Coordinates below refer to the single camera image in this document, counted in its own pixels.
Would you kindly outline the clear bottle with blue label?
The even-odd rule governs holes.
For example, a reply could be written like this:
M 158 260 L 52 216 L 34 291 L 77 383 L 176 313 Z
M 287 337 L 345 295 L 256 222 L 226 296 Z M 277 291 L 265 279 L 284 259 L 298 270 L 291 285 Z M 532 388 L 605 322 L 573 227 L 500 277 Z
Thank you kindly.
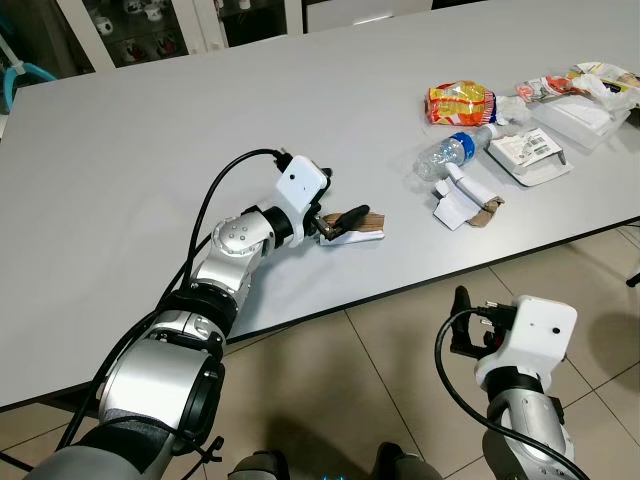
M 460 131 L 433 143 L 420 152 L 413 163 L 413 174 L 426 183 L 447 178 L 449 166 L 463 168 L 484 150 L 495 136 L 502 132 L 498 124 L 481 125 L 475 131 Z

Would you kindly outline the robot right leg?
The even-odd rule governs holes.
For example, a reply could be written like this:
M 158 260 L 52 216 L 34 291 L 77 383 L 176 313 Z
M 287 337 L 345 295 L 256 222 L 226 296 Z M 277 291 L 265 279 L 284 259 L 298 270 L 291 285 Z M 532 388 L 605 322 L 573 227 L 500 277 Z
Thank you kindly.
M 379 445 L 371 480 L 444 480 L 428 462 L 394 442 Z

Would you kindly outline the robot leg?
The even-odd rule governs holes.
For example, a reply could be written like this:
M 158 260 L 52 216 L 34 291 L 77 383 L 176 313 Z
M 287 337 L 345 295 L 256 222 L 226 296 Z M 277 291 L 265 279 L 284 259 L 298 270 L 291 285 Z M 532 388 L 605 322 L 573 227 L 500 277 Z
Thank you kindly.
M 371 480 L 444 480 L 428 462 L 394 442 L 379 445 Z
M 257 451 L 239 461 L 227 480 L 291 480 L 291 471 L 282 452 Z

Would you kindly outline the orange snack bag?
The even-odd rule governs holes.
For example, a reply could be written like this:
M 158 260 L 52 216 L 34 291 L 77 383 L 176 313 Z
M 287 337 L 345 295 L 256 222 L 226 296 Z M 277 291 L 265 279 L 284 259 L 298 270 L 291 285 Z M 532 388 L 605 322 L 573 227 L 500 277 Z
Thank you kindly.
M 431 87 L 425 115 L 434 125 L 485 125 L 497 122 L 497 96 L 488 87 L 458 81 Z

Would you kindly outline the white tray with label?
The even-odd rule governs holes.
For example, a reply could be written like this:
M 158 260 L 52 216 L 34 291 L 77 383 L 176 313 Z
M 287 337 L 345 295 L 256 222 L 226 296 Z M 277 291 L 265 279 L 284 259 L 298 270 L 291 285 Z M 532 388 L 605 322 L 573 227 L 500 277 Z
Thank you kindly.
M 489 124 L 481 131 L 489 134 L 486 154 L 494 157 L 521 186 L 540 186 L 575 169 L 575 165 L 568 163 L 563 148 L 541 128 L 513 132 Z

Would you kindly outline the crumpled white tissue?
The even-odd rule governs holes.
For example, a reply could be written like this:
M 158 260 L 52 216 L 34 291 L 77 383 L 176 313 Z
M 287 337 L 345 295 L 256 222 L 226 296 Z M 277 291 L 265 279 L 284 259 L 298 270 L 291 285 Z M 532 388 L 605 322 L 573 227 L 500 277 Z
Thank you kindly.
M 494 123 L 517 125 L 529 122 L 529 105 L 520 96 L 495 96 Z

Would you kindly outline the clear plastic container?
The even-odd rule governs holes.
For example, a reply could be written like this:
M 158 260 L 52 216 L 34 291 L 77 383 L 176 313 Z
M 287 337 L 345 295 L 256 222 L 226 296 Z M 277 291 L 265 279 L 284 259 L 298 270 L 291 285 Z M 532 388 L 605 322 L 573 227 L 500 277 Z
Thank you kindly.
M 631 110 L 609 111 L 582 96 L 564 96 L 531 110 L 538 122 L 567 140 L 594 150 L 626 123 Z

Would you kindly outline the red and white wrapper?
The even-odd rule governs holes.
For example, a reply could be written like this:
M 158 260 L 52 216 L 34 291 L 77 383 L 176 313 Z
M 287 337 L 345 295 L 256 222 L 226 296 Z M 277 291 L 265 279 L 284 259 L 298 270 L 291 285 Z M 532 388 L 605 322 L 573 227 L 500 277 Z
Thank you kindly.
M 559 96 L 586 95 L 588 88 L 576 84 L 579 76 L 568 74 L 568 76 L 543 76 L 534 79 L 527 79 L 525 82 L 516 84 L 515 92 L 525 102 L 543 102 L 550 99 L 557 99 Z

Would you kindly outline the robot left leg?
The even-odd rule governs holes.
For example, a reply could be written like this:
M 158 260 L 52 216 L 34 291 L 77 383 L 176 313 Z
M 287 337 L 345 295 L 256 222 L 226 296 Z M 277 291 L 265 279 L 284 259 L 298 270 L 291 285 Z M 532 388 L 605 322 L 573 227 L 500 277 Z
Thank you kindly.
M 227 480 L 291 480 L 291 471 L 282 452 L 257 451 L 239 461 Z

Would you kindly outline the yellow snack package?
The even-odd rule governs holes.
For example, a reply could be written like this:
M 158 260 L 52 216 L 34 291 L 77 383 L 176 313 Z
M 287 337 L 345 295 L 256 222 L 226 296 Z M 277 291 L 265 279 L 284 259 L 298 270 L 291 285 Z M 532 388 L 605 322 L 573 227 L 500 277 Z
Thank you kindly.
M 640 78 L 631 70 L 603 61 L 585 61 L 573 65 L 568 78 L 576 90 L 603 104 L 639 104 Z

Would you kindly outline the glass door cabinet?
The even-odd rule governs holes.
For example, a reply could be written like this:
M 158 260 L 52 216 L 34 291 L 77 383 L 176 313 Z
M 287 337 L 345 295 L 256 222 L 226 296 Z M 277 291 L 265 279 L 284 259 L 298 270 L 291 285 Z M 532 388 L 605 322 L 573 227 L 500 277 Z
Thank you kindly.
M 303 35 L 305 0 L 52 0 L 93 73 Z

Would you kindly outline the blue chair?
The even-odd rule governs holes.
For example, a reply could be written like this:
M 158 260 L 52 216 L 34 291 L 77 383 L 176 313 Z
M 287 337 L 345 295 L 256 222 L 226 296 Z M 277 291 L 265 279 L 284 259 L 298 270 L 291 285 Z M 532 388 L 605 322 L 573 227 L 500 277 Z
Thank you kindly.
M 12 113 L 20 77 L 36 78 L 37 83 L 54 82 L 58 79 L 44 68 L 20 60 L 4 35 L 0 35 L 0 52 L 8 60 L 5 67 L 0 67 L 0 100 L 3 100 L 3 109 L 0 109 L 0 113 Z

